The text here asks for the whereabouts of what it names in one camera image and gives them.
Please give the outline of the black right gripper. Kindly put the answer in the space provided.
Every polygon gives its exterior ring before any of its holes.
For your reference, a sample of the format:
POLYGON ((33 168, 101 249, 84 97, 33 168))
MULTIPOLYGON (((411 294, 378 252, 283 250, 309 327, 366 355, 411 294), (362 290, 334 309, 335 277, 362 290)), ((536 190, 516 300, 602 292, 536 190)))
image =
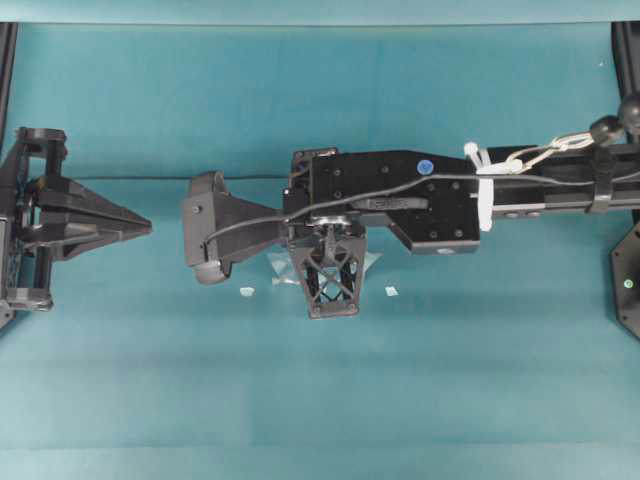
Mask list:
POLYGON ((303 287, 311 319, 359 312, 367 232, 355 209, 287 212, 282 246, 303 287))

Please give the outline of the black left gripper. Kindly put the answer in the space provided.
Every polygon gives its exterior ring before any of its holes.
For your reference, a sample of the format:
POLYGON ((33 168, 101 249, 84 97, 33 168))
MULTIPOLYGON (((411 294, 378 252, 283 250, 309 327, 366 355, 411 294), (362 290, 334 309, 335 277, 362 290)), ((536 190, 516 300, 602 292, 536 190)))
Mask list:
POLYGON ((62 130, 21 127, 1 163, 1 318, 18 311, 47 311, 53 306, 50 282, 53 262, 67 261, 110 244, 152 232, 149 220, 60 176, 66 158, 62 130), (29 179, 30 159, 45 160, 45 173, 29 179), (80 214, 106 222, 50 223, 37 229, 37 247, 27 245, 36 226, 36 210, 80 214))

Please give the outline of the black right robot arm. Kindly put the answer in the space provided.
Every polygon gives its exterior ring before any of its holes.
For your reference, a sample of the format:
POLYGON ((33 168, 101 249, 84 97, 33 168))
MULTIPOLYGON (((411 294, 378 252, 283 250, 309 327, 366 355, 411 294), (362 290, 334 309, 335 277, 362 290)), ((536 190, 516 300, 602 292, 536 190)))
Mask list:
MULTIPOLYGON (((471 253, 480 193, 469 160, 410 150, 295 153, 283 194, 286 244, 313 319, 359 311, 367 231, 389 229, 412 254, 471 253)), ((491 174, 490 219, 639 207, 639 148, 588 147, 522 175, 491 174)))

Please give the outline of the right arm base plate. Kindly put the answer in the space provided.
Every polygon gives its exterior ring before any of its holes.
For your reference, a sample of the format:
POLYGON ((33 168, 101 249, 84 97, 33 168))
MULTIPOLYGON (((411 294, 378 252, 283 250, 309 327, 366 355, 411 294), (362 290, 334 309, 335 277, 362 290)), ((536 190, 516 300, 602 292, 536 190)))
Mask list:
POLYGON ((610 265, 617 321, 636 339, 639 339, 638 223, 613 248, 610 254, 610 265))

